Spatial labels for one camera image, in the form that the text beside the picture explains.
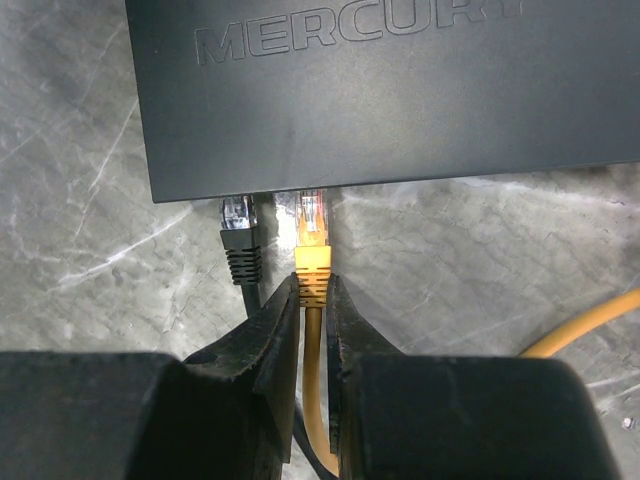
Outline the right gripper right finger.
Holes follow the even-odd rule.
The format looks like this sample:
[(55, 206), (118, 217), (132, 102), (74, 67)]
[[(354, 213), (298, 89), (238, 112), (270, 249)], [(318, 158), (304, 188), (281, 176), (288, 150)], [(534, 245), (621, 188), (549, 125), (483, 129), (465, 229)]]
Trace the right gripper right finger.
[(400, 479), (413, 414), (408, 357), (357, 310), (333, 274), (326, 308), (329, 443), (342, 479)]

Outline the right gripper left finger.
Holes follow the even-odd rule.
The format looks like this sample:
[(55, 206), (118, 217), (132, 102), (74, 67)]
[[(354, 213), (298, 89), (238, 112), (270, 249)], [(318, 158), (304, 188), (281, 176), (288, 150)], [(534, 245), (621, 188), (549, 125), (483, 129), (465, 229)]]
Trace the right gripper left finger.
[(291, 274), (257, 313), (184, 360), (204, 382), (196, 438), (214, 479), (279, 479), (290, 461), (298, 300)]

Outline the black network switch box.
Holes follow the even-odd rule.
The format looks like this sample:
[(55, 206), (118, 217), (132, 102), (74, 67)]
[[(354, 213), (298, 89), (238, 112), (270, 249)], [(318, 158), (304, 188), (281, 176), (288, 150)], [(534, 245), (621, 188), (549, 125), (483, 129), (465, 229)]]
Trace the black network switch box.
[(639, 157), (635, 1), (130, 1), (157, 203)]

